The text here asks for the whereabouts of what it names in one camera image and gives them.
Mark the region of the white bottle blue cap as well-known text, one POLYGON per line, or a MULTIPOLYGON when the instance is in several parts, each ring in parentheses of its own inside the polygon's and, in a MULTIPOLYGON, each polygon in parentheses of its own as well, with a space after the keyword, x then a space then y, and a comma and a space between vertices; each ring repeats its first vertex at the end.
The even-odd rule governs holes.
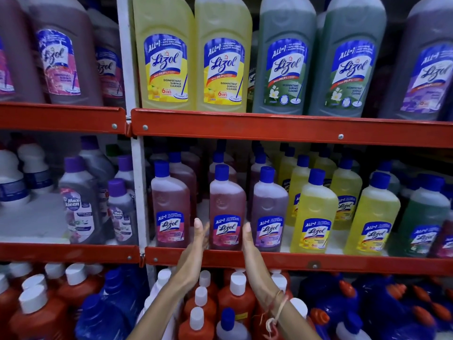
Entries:
POLYGON ((372 340, 362 327, 359 315, 348 311, 343 321, 337 324, 334 340, 372 340))

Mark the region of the lavender cleaner bottle blue cap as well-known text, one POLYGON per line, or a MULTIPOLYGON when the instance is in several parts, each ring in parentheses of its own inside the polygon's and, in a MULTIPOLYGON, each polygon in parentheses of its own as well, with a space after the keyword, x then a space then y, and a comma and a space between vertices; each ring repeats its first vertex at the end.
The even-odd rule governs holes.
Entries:
POLYGON ((253 244, 262 252, 279 252, 289 194, 274 183, 275 169, 263 166, 254 185, 251 230, 253 244))

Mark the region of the large purple cleaner bottle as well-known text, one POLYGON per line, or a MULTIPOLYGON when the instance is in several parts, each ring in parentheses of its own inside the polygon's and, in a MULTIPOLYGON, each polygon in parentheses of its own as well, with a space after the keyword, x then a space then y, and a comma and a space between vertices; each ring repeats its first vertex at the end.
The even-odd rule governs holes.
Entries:
POLYGON ((453 82, 453 0, 420 0, 407 17, 378 119, 436 121, 453 82))

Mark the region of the white bottle blue label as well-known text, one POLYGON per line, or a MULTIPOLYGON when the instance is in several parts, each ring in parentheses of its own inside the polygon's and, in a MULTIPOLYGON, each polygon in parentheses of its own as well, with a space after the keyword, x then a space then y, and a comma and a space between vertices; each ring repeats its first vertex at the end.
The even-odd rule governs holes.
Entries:
POLYGON ((8 209, 20 209, 30 198, 24 174, 19 170, 18 157, 0 146, 0 205, 8 209))
POLYGON ((17 155, 23 162, 22 171, 29 190, 34 194, 47 194, 54 190, 46 154, 37 143, 23 143, 17 149, 17 155))

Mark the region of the white shelf upright post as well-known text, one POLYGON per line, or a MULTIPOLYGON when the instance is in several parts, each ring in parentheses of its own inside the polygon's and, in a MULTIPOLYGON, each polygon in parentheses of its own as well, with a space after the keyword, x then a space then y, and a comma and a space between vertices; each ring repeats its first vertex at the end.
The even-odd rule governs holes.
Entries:
POLYGON ((145 261, 145 249, 150 243, 150 223, 144 138, 133 134, 132 121, 132 110, 140 107, 138 58, 135 42, 132 0, 116 0, 116 8, 121 41, 127 136, 131 138, 131 152, 133 159, 136 218, 139 238, 139 263, 147 271, 148 284, 151 289, 156 280, 156 268, 155 266, 146 264, 145 261))

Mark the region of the large yellow cleaner bottle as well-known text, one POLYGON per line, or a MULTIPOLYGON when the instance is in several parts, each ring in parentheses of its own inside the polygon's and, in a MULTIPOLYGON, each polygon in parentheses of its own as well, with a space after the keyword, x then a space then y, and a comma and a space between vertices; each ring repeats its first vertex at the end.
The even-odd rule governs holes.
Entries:
POLYGON ((186 0, 132 0, 141 106, 195 110, 195 18, 186 0))
POLYGON ((243 0, 195 0, 196 110, 246 113, 252 16, 243 0))

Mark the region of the pale grey bottle blue cap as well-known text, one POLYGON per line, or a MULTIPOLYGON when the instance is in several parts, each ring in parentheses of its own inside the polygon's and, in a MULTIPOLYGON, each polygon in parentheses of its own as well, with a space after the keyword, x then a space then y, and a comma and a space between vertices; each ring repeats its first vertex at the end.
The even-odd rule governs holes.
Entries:
POLYGON ((251 334, 242 323, 235 320, 235 312, 226 307, 216 326, 216 340, 252 340, 251 334))

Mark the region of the person's right hand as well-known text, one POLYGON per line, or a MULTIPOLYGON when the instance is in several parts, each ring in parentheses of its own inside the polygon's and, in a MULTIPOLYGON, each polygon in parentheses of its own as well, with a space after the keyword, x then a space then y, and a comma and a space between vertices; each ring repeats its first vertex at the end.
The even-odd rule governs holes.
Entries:
POLYGON ((258 302, 265 309, 274 307, 277 302, 281 302, 283 293, 271 279, 261 252, 256 247, 252 253, 243 255, 249 285, 258 302))

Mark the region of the white shelf board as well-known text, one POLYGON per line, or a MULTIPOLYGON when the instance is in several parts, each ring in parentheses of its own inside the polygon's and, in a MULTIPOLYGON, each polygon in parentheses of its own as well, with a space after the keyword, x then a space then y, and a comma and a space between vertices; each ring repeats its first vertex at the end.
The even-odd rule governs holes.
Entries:
POLYGON ((0 243, 70 244, 61 195, 35 195, 20 208, 0 206, 0 243))

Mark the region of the row of yellow cleaner bottles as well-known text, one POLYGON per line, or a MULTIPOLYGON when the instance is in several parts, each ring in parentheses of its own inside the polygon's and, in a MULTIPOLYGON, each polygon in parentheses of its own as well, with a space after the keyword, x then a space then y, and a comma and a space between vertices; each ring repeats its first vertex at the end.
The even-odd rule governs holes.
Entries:
POLYGON ((316 163, 300 190, 298 211, 289 253, 325 253, 330 234, 340 221, 352 223, 343 253, 381 256, 400 210, 399 198, 389 190, 391 175, 374 172, 369 186, 352 170, 353 158, 343 154, 333 172, 331 185, 324 185, 327 171, 316 163))

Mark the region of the person's right forearm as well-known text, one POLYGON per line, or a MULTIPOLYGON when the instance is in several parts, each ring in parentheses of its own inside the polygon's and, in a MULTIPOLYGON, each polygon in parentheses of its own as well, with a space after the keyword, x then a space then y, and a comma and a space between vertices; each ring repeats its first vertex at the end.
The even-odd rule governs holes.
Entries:
POLYGON ((263 338, 266 340, 321 340, 317 332, 298 312, 283 293, 281 302, 274 307, 263 308, 265 313, 265 331, 263 338))

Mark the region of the pink cleaner bottle blue cap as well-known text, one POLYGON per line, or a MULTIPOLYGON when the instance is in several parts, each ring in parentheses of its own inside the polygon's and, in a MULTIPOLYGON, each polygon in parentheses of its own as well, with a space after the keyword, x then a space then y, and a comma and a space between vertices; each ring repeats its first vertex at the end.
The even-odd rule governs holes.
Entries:
POLYGON ((210 183, 210 249, 240 251, 245 221, 245 191, 240 185, 229 180, 228 165, 216 165, 215 177, 210 183))

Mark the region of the large pink cleaner bottle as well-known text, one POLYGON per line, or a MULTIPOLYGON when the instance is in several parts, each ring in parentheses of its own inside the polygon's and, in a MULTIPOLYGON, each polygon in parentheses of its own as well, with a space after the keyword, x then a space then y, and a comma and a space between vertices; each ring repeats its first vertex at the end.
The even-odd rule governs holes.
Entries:
POLYGON ((52 104, 103 106, 92 23, 78 0, 27 0, 52 104))
POLYGON ((0 0, 0 102, 46 103, 18 0, 0 0))
POLYGON ((94 31, 95 56, 105 106, 126 108, 119 25, 89 5, 94 31))

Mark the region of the large green cleaner bottle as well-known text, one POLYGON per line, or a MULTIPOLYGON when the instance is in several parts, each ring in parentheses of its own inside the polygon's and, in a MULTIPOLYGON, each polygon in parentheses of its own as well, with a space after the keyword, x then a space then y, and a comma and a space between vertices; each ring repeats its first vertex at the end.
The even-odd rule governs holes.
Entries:
POLYGON ((387 24, 381 0, 331 0, 307 115, 361 118, 387 24))
POLYGON ((315 35, 310 0, 262 0, 253 113, 303 114, 315 35))

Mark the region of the group of blue orange-capped bottles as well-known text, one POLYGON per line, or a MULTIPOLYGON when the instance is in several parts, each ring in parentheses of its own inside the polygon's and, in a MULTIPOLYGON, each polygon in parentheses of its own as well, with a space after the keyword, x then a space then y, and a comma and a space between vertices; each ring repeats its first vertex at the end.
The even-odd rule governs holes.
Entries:
POLYGON ((453 284, 441 278, 318 272, 301 280, 297 297, 321 340, 334 340, 348 311, 372 340, 453 340, 453 284))

